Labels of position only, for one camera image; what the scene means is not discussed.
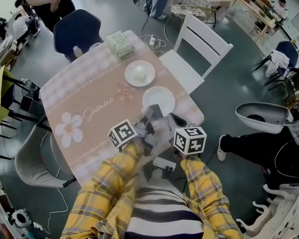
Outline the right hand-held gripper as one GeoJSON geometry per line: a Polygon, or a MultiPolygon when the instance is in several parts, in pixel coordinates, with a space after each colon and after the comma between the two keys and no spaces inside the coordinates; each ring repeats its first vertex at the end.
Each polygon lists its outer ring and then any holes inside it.
{"type": "Polygon", "coordinates": [[[189,119],[169,113],[167,115],[169,134],[173,136],[172,145],[184,155],[199,154],[204,151],[207,134],[201,126],[189,119]]]}

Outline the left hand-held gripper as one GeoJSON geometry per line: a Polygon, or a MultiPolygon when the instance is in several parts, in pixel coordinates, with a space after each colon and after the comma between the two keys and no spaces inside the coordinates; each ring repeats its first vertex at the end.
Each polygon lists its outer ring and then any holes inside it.
{"type": "Polygon", "coordinates": [[[138,138],[144,148],[144,155],[153,154],[156,138],[154,137],[155,130],[150,122],[152,107],[143,108],[141,112],[142,116],[134,125],[126,119],[110,129],[108,138],[119,152],[122,151],[124,145],[127,145],[134,138],[138,138]]]}

